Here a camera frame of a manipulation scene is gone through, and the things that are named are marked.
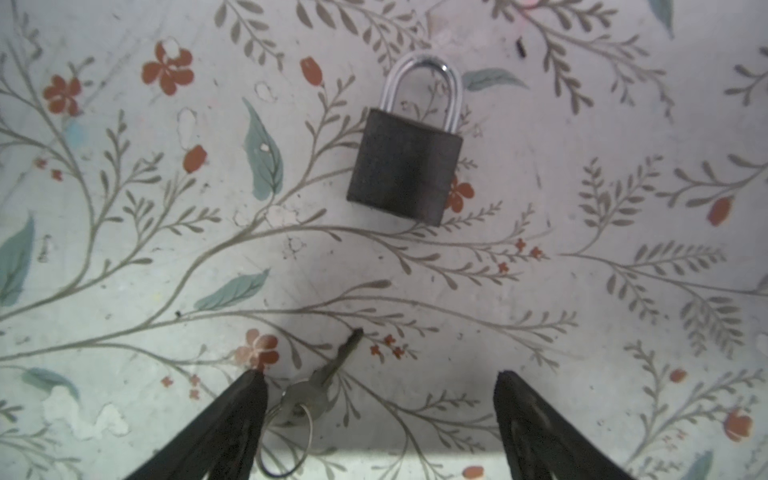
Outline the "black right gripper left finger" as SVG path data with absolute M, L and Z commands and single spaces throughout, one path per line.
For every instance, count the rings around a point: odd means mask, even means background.
M 131 479 L 247 479 L 265 424 L 268 386 L 248 370 Z

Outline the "black padlock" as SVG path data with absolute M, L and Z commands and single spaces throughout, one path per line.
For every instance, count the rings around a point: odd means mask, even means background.
M 401 81 L 419 68 L 440 74 L 447 84 L 440 128 L 393 113 Z M 400 58 L 386 77 L 379 106 L 367 115 L 346 199 L 438 227 L 463 145 L 462 108 L 461 75 L 446 60 L 420 52 Z

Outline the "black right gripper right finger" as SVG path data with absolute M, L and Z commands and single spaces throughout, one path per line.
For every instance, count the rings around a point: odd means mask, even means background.
M 517 373 L 498 373 L 493 404 L 512 478 L 617 480 L 630 477 Z

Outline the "silver key with ring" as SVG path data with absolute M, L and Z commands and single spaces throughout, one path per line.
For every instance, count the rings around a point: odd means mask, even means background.
M 280 401 L 270 408 L 265 416 L 264 429 L 259 437 L 259 445 L 255 455 L 256 464 L 262 474 L 270 479 L 284 479 L 296 473 L 309 456 L 314 440 L 315 423 L 324 415 L 329 407 L 328 389 L 333 377 L 340 371 L 345 361 L 354 353 L 364 337 L 362 328 L 355 328 L 347 340 L 338 347 L 335 357 L 315 370 L 308 378 L 289 385 L 283 392 Z M 286 472 L 270 471 L 264 463 L 264 437 L 267 429 L 277 422 L 280 428 L 307 428 L 306 446 L 294 466 Z

